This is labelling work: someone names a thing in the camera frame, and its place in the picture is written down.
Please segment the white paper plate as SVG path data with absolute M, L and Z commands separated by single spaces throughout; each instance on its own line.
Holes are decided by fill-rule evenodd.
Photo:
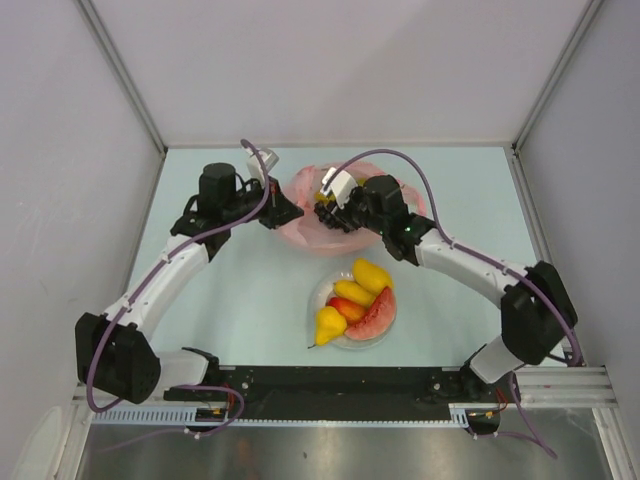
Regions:
M 383 287 L 376 295 L 357 283 L 351 272 L 334 272 L 310 295 L 308 344 L 351 350 L 374 346 L 388 335 L 396 311 L 391 287 Z

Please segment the red orange fake mango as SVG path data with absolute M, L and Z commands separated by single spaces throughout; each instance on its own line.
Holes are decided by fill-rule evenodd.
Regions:
M 331 297 L 327 305 L 336 309 L 348 325 L 359 323 L 367 313 L 367 309 L 351 300 L 341 297 Z

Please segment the yellow fake mango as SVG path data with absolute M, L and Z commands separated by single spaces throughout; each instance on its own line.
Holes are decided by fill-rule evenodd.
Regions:
M 389 273 L 378 265 L 364 258 L 358 258 L 352 266 L 354 280 L 365 290 L 379 295 L 385 288 L 394 288 Z

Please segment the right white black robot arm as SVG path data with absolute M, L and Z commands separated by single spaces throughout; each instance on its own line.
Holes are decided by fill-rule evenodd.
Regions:
M 538 365 L 563 339 L 575 337 L 577 314 L 556 268 L 540 261 L 523 266 L 456 242 L 432 219 L 413 213 L 390 175 L 363 184 L 346 172 L 321 183 L 337 227 L 379 235 L 398 261 L 432 269 L 471 288 L 500 311 L 501 332 L 468 360 L 463 393 L 473 401 L 493 394 L 498 380 L 522 365 Z

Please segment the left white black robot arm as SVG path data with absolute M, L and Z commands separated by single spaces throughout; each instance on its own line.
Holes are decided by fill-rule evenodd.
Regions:
M 202 400 L 219 392 L 221 376 L 212 369 L 212 355 L 187 347 L 157 353 L 151 339 L 171 304 L 219 253 L 234 227 L 258 221 L 277 229 L 302 216 L 270 175 L 276 161 L 269 150 L 251 155 L 248 179 L 231 164 L 206 165 L 197 193 L 171 228 L 156 263 L 103 313 L 80 317 L 75 325 L 77 375 L 88 395 L 100 390 L 141 404 L 172 388 L 187 387 Z

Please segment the yellow fake pear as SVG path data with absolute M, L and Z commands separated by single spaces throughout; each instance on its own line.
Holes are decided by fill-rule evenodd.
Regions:
M 315 315 L 315 333 L 311 348 L 323 346 L 344 334 L 346 318 L 334 307 L 325 306 Z

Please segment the fake watermelon slice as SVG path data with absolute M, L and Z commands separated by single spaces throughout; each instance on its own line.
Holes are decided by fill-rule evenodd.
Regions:
M 396 309 L 393 290 L 386 287 L 362 319 L 345 330 L 344 336 L 354 341 L 368 341 L 379 337 L 390 328 L 396 316 Z

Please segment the pink plastic bag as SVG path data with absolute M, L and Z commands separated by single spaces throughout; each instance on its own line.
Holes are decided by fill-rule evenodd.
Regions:
M 313 207 L 319 200 L 321 180 L 330 167 L 339 163 L 310 165 L 299 170 L 283 188 L 284 195 L 304 210 L 304 216 L 277 229 L 282 239 L 294 247 L 315 255 L 334 257 L 364 250 L 375 244 L 379 237 L 369 230 L 360 229 L 351 233 L 330 230 L 320 223 Z M 384 175 L 387 172 L 370 162 L 357 162 L 347 167 L 347 172 L 356 180 Z M 398 180 L 404 201 L 411 212 L 426 216 L 428 208 L 424 197 L 412 186 Z

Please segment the yellow fake lemon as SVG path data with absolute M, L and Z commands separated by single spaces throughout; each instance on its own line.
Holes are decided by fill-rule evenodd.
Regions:
M 362 307 L 370 307 L 376 297 L 352 280 L 338 280 L 334 283 L 333 290 L 336 296 L 354 302 Z

